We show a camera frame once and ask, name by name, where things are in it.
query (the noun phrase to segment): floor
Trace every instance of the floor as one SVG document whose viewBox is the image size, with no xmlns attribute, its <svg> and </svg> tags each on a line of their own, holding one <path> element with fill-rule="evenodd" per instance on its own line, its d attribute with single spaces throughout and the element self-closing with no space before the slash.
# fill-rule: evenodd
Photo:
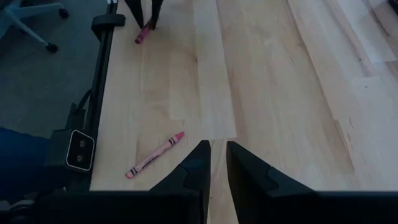
<svg viewBox="0 0 398 224">
<path fill-rule="evenodd" d="M 11 27 L 0 39 L 0 126 L 49 138 L 65 127 L 71 103 L 91 88 L 100 43 L 91 31 L 95 16 L 104 14 L 106 1 L 60 2 L 57 11 L 24 20 L 47 42 L 58 45 L 51 54 L 27 34 Z"/>
<path fill-rule="evenodd" d="M 142 45 L 124 1 L 118 13 L 91 190 L 150 189 L 201 139 L 208 223 L 236 223 L 228 140 L 316 190 L 398 189 L 398 17 L 385 0 L 168 0 Z"/>
</svg>

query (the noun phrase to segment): wood grain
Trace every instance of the wood grain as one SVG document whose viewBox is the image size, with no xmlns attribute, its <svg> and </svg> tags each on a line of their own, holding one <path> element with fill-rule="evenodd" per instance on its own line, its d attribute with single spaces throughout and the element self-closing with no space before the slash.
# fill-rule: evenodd
<svg viewBox="0 0 398 224">
<path fill-rule="evenodd" d="M 358 2 L 168 0 L 136 45 L 119 1 L 126 25 L 113 35 L 91 190 L 150 189 L 202 139 L 212 147 L 208 223 L 238 222 L 228 140 L 313 189 L 397 190 L 398 45 L 378 20 L 385 6 Z"/>
</svg>

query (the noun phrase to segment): chair base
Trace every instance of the chair base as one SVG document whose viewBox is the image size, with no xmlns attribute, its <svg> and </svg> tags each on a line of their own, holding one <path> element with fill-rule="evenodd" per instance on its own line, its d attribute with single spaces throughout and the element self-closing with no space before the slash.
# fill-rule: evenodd
<svg viewBox="0 0 398 224">
<path fill-rule="evenodd" d="M 14 25 L 20 30 L 23 30 L 24 32 L 29 34 L 40 43 L 42 43 L 48 51 L 56 52 L 56 50 L 54 50 L 54 47 L 49 47 L 50 45 L 53 46 L 53 44 L 46 42 L 43 38 L 37 35 L 32 29 L 27 27 L 21 21 L 21 19 L 55 10 L 58 10 L 60 17 L 65 19 L 69 16 L 68 11 L 66 11 L 64 6 L 60 3 L 27 7 L 20 7 L 20 3 L 21 0 L 13 1 L 9 6 L 7 6 L 3 11 L 0 12 L 0 38 L 3 37 L 3 35 L 7 32 L 10 26 Z"/>
</svg>

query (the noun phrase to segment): red crayon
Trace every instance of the red crayon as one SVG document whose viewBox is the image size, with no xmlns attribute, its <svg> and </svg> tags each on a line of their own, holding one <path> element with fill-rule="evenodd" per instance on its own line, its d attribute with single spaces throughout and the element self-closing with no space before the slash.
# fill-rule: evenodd
<svg viewBox="0 0 398 224">
<path fill-rule="evenodd" d="M 178 133 L 172 138 L 170 138 L 167 143 L 165 143 L 163 146 L 160 146 L 156 151 L 152 153 L 148 158 L 146 158 L 143 162 L 140 164 L 136 165 L 135 167 L 131 168 L 125 176 L 128 179 L 132 179 L 135 175 L 137 175 L 146 165 L 150 164 L 152 161 L 154 161 L 158 156 L 160 156 L 163 152 L 166 150 L 170 149 L 173 147 L 176 143 L 181 140 L 181 138 L 184 136 L 184 132 Z"/>
<path fill-rule="evenodd" d="M 149 31 L 150 31 L 150 20 L 147 22 L 147 24 L 144 26 L 144 28 L 138 34 L 138 36 L 135 40 L 135 43 L 140 44 L 142 41 L 144 41 L 144 38 L 149 33 Z"/>
</svg>

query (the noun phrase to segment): black bracket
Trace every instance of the black bracket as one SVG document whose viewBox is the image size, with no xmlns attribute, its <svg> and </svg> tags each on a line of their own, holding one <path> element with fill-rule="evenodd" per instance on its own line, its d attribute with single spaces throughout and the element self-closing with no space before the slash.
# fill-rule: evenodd
<svg viewBox="0 0 398 224">
<path fill-rule="evenodd" d="M 122 14 L 105 14 L 96 16 L 91 24 L 91 30 L 99 40 L 102 31 L 112 29 L 114 27 L 122 27 L 124 26 L 125 20 L 126 17 Z"/>
</svg>

